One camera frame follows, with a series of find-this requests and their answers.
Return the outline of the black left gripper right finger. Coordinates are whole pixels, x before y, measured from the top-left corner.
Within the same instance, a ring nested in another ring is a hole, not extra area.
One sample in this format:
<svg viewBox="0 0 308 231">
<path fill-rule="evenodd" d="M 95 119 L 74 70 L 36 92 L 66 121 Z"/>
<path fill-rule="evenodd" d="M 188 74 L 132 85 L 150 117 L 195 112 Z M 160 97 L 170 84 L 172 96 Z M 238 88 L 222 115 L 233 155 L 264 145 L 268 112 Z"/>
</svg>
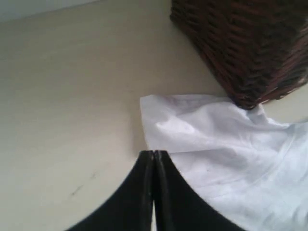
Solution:
<svg viewBox="0 0 308 231">
<path fill-rule="evenodd" d="M 242 231 L 205 202 L 166 151 L 154 152 L 154 206 L 158 231 Z"/>
</svg>

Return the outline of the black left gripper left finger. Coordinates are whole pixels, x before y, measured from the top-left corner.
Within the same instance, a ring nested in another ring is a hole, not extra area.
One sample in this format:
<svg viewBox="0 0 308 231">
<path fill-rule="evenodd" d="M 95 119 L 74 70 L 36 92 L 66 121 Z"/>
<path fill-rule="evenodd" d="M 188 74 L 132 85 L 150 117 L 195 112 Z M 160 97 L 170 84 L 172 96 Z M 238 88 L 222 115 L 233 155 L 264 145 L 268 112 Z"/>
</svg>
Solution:
<svg viewBox="0 0 308 231">
<path fill-rule="evenodd" d="M 119 188 L 70 231 L 150 231 L 154 153 L 141 151 Z"/>
</svg>

